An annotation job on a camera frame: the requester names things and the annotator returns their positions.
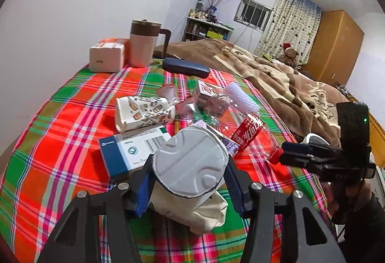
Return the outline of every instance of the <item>teddy bear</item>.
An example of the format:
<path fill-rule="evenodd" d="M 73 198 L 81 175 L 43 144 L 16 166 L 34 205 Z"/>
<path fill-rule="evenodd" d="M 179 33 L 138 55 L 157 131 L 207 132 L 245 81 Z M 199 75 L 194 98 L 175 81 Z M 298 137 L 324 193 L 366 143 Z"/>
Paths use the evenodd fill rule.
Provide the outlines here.
<path fill-rule="evenodd" d="M 285 65 L 292 67 L 293 69 L 297 68 L 299 54 L 289 43 L 283 44 L 283 55 L 281 55 L 278 60 Z"/>

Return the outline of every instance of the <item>mug lid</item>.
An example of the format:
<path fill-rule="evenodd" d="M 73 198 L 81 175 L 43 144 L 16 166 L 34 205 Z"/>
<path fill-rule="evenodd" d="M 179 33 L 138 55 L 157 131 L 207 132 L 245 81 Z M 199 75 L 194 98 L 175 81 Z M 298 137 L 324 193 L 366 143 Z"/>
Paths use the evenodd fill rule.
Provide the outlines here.
<path fill-rule="evenodd" d="M 204 127 L 188 126 L 153 156 L 157 180 L 172 194 L 197 198 L 214 190 L 229 162 L 225 145 Z"/>
<path fill-rule="evenodd" d="M 159 26 L 159 27 L 162 26 L 162 24 L 159 22 L 150 22 L 147 20 L 132 20 L 132 24 L 142 24 L 142 25 Z"/>

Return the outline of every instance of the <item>red santa hat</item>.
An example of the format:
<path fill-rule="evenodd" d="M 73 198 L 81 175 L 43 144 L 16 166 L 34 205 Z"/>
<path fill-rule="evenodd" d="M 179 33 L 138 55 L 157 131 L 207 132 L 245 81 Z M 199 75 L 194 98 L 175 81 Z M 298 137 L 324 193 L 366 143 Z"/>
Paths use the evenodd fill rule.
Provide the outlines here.
<path fill-rule="evenodd" d="M 288 49 L 294 49 L 294 48 L 290 45 L 290 43 L 284 43 L 283 46 L 282 46 L 282 48 L 283 48 L 283 53 L 285 53 L 285 51 L 288 50 Z"/>

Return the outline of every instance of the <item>red bottle label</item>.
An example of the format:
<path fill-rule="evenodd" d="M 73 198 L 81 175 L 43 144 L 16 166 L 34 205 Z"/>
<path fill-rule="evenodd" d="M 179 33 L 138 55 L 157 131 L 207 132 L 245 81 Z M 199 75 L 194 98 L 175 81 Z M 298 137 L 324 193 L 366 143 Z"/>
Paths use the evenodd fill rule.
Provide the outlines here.
<path fill-rule="evenodd" d="M 239 151 L 244 151 L 264 126 L 265 122 L 259 116 L 248 113 L 231 139 L 240 145 Z"/>

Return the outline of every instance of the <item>bed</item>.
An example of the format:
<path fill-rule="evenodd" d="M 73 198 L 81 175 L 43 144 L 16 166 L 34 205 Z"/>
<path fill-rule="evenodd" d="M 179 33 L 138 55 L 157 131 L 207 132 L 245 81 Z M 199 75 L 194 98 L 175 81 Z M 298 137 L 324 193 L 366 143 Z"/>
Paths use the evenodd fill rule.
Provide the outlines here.
<path fill-rule="evenodd" d="M 298 142 L 315 133 L 339 144 L 336 104 L 348 101 L 336 88 L 309 79 L 293 68 L 256 57 L 220 39 L 173 43 L 170 56 L 247 79 L 267 100 Z"/>
<path fill-rule="evenodd" d="M 49 233 L 71 199 L 80 190 L 90 194 L 112 188 L 98 139 L 116 134 L 116 98 L 127 95 L 153 96 L 163 84 L 173 83 L 181 100 L 189 97 L 197 77 L 164 71 L 161 60 L 150 67 L 126 66 L 121 73 L 92 73 L 85 67 L 64 84 L 41 108 L 22 134 L 1 183 L 0 233 L 21 263 L 35 262 Z M 256 103 L 279 144 L 295 141 L 287 126 L 247 79 L 211 70 L 205 82 L 225 87 L 236 81 Z M 171 135 L 187 124 L 180 118 L 167 125 Z M 238 168 L 253 181 L 291 193 L 298 188 L 310 199 L 323 219 L 329 219 L 326 199 L 315 175 L 280 164 L 270 165 L 248 151 L 234 158 Z M 132 229 L 143 262 L 239 262 L 249 220 L 234 211 L 225 187 L 219 193 L 228 202 L 226 221 L 205 235 L 195 235 L 151 210 L 132 221 Z M 282 217 L 275 216 L 272 262 L 279 262 Z M 105 217 L 100 218 L 103 262 L 110 262 Z"/>

